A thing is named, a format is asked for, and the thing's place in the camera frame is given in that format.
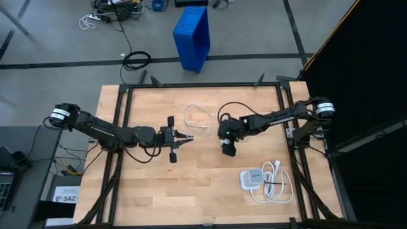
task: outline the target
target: white charger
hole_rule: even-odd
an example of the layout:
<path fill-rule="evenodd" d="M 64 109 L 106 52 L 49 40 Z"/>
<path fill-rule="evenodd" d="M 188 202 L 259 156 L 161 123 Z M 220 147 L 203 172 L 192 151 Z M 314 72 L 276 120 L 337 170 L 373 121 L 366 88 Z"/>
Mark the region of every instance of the white charger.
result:
<path fill-rule="evenodd" d="M 240 173 L 240 185 L 243 190 L 258 190 L 264 182 L 261 169 L 249 169 Z"/>

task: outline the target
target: concrete floor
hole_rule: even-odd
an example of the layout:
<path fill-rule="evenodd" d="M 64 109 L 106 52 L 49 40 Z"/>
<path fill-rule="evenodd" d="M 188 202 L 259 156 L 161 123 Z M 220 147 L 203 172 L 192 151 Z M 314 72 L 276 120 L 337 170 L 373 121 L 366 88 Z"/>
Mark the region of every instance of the concrete floor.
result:
<path fill-rule="evenodd" d="M 354 0 L 288 0 L 307 57 L 316 52 Z M 81 30 L 78 20 L 91 13 L 87 0 L 2 0 L 30 32 L 16 30 L 0 60 L 0 125 L 39 125 L 54 104 L 72 102 L 96 112 L 102 85 L 121 83 L 120 65 L 9 69 L 10 64 L 121 60 L 128 45 L 117 22 L 93 22 L 97 28 Z M 26 5 L 24 14 L 22 6 Z M 183 8 L 170 0 L 166 12 L 146 10 L 138 21 L 123 23 L 134 50 L 153 58 L 178 57 L 172 30 Z M 211 49 L 209 55 L 299 53 L 283 0 L 235 0 L 224 11 L 208 8 Z M 0 14 L 0 45 L 13 30 Z M 297 77 L 300 58 L 207 61 L 200 74 L 182 69 L 180 63 L 150 64 L 148 75 L 165 83 L 265 81 L 276 75 Z M 128 82 L 137 82 L 138 72 L 125 72 Z M 64 132 L 61 144 L 87 149 L 87 136 Z M 58 150 L 58 155 L 65 155 Z M 77 161 L 67 161 L 74 167 Z"/>

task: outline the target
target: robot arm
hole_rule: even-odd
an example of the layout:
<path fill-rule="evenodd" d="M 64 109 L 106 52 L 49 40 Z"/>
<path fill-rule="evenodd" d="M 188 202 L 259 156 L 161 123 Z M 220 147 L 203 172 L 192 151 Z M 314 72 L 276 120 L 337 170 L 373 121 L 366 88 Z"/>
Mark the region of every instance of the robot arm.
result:
<path fill-rule="evenodd" d="M 153 127 L 129 127 L 121 128 L 94 117 L 86 111 L 81 111 L 75 104 L 57 104 L 53 113 L 48 117 L 52 126 L 62 130 L 72 129 L 93 137 L 99 141 L 102 149 L 108 151 L 120 151 L 139 145 L 146 148 L 170 147 L 170 161 L 177 162 L 176 149 L 192 139 L 176 141 L 176 138 L 187 138 L 174 129 L 174 117 L 167 119 L 168 126 L 160 127 L 158 133 Z"/>
<path fill-rule="evenodd" d="M 307 109 L 312 104 L 316 112 Z M 217 136 L 221 140 L 222 152 L 228 156 L 236 155 L 235 142 L 247 136 L 258 135 L 268 127 L 295 119 L 307 120 L 301 128 L 287 130 L 287 135 L 294 139 L 296 146 L 305 148 L 310 136 L 319 128 L 329 125 L 333 120 L 335 109 L 329 99 L 316 97 L 308 101 L 298 101 L 293 107 L 270 114 L 252 114 L 232 118 L 224 113 L 219 119 Z"/>

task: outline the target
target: yellow wire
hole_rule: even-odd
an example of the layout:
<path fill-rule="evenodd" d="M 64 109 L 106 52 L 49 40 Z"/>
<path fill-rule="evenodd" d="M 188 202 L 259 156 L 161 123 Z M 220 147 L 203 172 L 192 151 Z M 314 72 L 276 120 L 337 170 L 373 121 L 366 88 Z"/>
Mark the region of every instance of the yellow wire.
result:
<path fill-rule="evenodd" d="M 338 24 L 336 25 L 336 27 L 333 29 L 333 31 L 331 32 L 331 34 L 328 36 L 328 38 L 325 40 L 324 44 L 322 44 L 322 46 L 318 49 L 318 51 L 316 51 L 311 59 L 309 61 L 307 61 L 307 63 L 304 66 L 304 70 L 306 71 L 310 65 L 312 64 L 312 62 L 314 61 L 315 57 L 321 52 L 321 50 L 325 47 L 326 43 L 332 38 L 333 34 L 336 32 L 336 30 L 338 30 L 339 26 L 341 26 L 341 24 L 343 23 L 343 21 L 345 20 L 345 18 L 350 14 L 350 12 L 352 12 L 352 10 L 354 10 L 355 6 L 359 3 L 360 0 L 356 0 L 356 2 L 352 5 L 352 7 L 348 10 L 348 12 L 345 14 L 345 16 L 343 16 L 343 18 L 338 22 Z"/>
<path fill-rule="evenodd" d="M 62 167 L 64 168 L 64 170 L 65 170 L 66 172 L 68 172 L 70 175 L 74 175 L 74 176 L 82 175 L 82 172 L 73 172 L 73 171 L 71 171 L 71 170 L 64 164 L 64 162 L 63 162 L 60 158 L 57 157 L 56 159 L 58 159 L 58 160 L 61 162 L 61 165 L 62 165 Z"/>

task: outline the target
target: wooden tabletop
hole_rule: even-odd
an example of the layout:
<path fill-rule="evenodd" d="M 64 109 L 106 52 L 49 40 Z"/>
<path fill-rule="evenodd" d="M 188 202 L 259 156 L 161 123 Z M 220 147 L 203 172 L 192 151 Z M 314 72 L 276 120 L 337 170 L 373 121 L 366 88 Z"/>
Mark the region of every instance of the wooden tabletop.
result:
<path fill-rule="evenodd" d="M 305 82 L 291 82 L 291 90 L 294 101 L 307 100 L 309 97 Z M 102 87 L 97 117 L 113 122 L 117 95 L 118 85 Z M 121 121 L 125 101 L 126 96 L 123 98 Z M 158 130 L 161 126 L 167 125 L 168 116 L 174 115 L 176 129 L 184 132 L 182 128 L 184 109 L 188 104 L 196 103 L 211 113 L 213 129 L 208 137 L 194 134 L 193 142 L 182 145 L 178 150 L 177 163 L 169 162 L 168 148 L 163 148 L 161 155 L 147 164 L 137 163 L 125 155 L 115 225 L 281 223 L 288 222 L 290 217 L 301 220 L 296 197 L 288 204 L 259 204 L 251 198 L 248 191 L 241 189 L 240 172 L 260 168 L 264 162 L 280 160 L 282 163 L 280 170 L 286 171 L 292 180 L 293 176 L 282 125 L 272 126 L 256 137 L 246 137 L 244 141 L 236 143 L 237 155 L 233 158 L 222 154 L 217 138 L 216 115 L 218 109 L 230 101 L 243 102 L 259 113 L 279 110 L 275 87 L 134 90 L 129 127 L 147 125 Z M 251 114 L 248 109 L 238 104 L 226 106 L 222 112 L 228 112 L 236 118 Z M 191 123 L 208 127 L 198 129 L 199 134 L 206 134 L 209 131 L 210 118 L 202 110 L 190 108 L 187 118 Z M 310 144 L 323 150 L 321 141 L 312 139 Z M 148 159 L 140 148 L 132 148 L 129 151 L 140 160 Z M 315 191 L 336 215 L 341 216 L 327 160 L 312 149 L 305 151 Z M 98 152 L 97 149 L 91 151 L 86 164 L 90 163 Z M 75 222 L 83 218 L 99 196 L 105 162 L 104 153 L 84 174 L 76 204 Z M 262 199 L 262 190 L 255 191 L 259 199 Z M 287 200 L 289 197 L 290 192 L 287 187 L 280 199 Z M 307 213 L 311 216 L 307 195 L 305 195 L 305 203 L 308 207 Z"/>

